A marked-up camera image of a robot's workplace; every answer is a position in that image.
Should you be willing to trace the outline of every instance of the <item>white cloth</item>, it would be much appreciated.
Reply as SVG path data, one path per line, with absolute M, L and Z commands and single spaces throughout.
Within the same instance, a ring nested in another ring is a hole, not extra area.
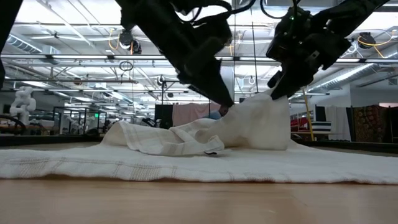
M 329 140 L 347 140 L 351 141 L 349 132 L 348 116 L 346 108 L 326 106 L 326 120 L 331 122 L 331 132 Z
M 97 146 L 3 150 L 0 178 L 58 174 L 140 181 L 398 184 L 398 158 L 322 151 L 291 142 L 289 131 L 284 131 L 289 130 L 289 119 L 283 119 L 289 118 L 287 107 L 286 99 L 271 101 L 260 94 L 236 105 L 219 121 L 201 119 L 170 131 L 115 124 Z M 230 150 L 223 151 L 223 146 Z M 203 154 L 214 149 L 218 155 Z

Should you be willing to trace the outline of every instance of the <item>wooden surface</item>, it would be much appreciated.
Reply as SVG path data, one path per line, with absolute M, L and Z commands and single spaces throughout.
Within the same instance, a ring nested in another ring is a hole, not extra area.
M 0 180 L 0 223 L 397 223 L 398 187 Z

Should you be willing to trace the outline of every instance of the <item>warehouse ceiling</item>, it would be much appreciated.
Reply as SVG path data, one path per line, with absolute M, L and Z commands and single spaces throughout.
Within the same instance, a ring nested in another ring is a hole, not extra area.
M 118 45 L 118 35 L 122 31 L 119 25 L 120 7 L 113 0 L 52 0 L 48 1 L 51 8 L 46 8 L 44 4 L 40 4 L 41 0 L 25 0 L 19 11 L 11 34 L 15 37 L 30 43 L 39 49 L 48 49 L 52 47 L 52 51 L 56 54 L 76 54 L 76 55 L 130 55 L 128 50 L 122 49 Z M 231 46 L 225 47 L 217 54 L 219 57 L 253 57 L 254 53 L 257 57 L 265 57 L 266 50 L 274 36 L 274 28 L 278 20 L 268 18 L 257 7 L 252 10 L 242 12 L 236 16 L 231 16 L 228 23 L 234 34 L 234 41 Z M 284 15 L 286 7 L 268 7 L 269 13 L 275 16 Z M 309 7 L 313 13 L 316 13 L 321 7 Z M 208 7 L 202 10 L 199 18 L 217 14 L 222 12 L 220 7 Z M 189 20 L 192 15 L 187 17 L 181 16 L 184 20 Z M 398 26 L 398 13 L 396 12 L 375 12 L 362 25 L 354 31 L 350 37 L 358 38 L 360 32 L 370 32 L 377 43 L 385 43 L 377 49 L 383 51 L 396 45 L 395 35 Z M 143 34 L 143 32 L 135 27 L 132 31 L 141 47 L 143 55 L 160 55 L 157 48 Z M 6 44 L 2 54 L 26 54 L 15 45 Z M 352 48 L 344 54 L 344 58 L 378 58 L 382 57 L 375 48 L 361 49 L 357 44 L 353 44 Z M 94 89 L 95 83 L 104 90 L 134 90 L 135 92 L 125 92 L 123 97 L 116 98 L 115 101 L 125 101 L 129 98 L 132 101 L 143 105 L 153 105 L 160 102 L 161 95 L 156 92 L 160 90 L 157 81 L 160 77 L 166 80 L 177 80 L 175 69 L 170 66 L 167 61 L 153 60 L 130 60 L 134 64 L 131 71 L 124 72 L 119 68 L 122 60 L 114 60 L 113 62 L 104 60 L 90 60 L 73 58 L 67 60 L 57 60 L 56 63 L 48 63 L 40 60 L 31 59 L 3 59 L 7 67 L 7 76 L 9 78 L 34 78 L 34 79 L 74 79 L 92 80 L 92 83 L 47 83 L 49 88 L 56 89 Z M 278 70 L 278 64 L 263 63 L 254 66 L 254 63 L 225 63 L 226 67 L 231 67 L 231 71 L 235 74 L 235 101 L 241 97 L 251 96 L 251 92 L 264 91 L 268 89 L 266 83 L 272 75 Z M 326 71 L 319 71 L 315 75 L 314 83 L 321 83 L 324 78 L 341 70 L 344 66 L 331 67 Z M 386 72 L 396 72 L 394 66 Z M 375 71 L 374 75 L 367 76 L 364 80 L 356 80 L 354 85 L 360 86 L 363 83 L 371 83 L 374 79 L 380 78 Z M 116 80 L 115 83 L 107 83 L 103 85 L 101 80 Z M 128 80 L 137 80 L 137 84 L 128 82 Z M 382 81 L 367 85 L 378 88 Z M 165 97 L 166 103 L 185 102 L 185 101 L 207 101 L 203 96 L 187 91 L 188 89 L 179 84 L 174 83 L 168 86 L 168 91 L 175 92 L 172 98 Z M 151 94 L 145 93 L 146 90 L 154 91 Z M 77 96 L 81 93 L 64 93 L 67 96 Z M 111 102 L 113 96 L 107 97 L 100 92 L 92 92 L 90 96 L 85 94 L 84 97 L 91 97 L 96 102 Z

